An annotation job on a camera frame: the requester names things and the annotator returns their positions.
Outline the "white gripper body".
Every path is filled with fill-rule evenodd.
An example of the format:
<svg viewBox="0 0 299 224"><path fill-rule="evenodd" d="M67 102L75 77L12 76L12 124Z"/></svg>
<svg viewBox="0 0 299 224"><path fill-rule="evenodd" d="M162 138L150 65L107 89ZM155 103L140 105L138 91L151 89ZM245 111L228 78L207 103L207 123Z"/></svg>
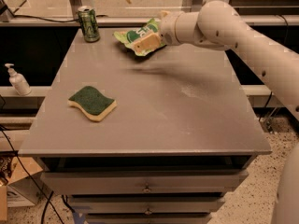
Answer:
<svg viewBox="0 0 299 224"><path fill-rule="evenodd" d="M166 45L179 46L181 44L177 37L176 26L182 14L182 11L170 12L168 16L160 18L159 34Z"/></svg>

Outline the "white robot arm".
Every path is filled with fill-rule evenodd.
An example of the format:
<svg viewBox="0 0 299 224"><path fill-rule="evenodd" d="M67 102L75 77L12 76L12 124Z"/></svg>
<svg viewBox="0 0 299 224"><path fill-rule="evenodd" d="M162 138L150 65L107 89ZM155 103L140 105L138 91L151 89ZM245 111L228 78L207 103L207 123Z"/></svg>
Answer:
<svg viewBox="0 0 299 224"><path fill-rule="evenodd" d="M299 119L299 54L252 29L223 1L205 3L196 12L158 13L159 30L137 42L142 49L192 44L229 49ZM277 147L258 159L252 177L228 197L212 224L299 224L299 146Z"/></svg>

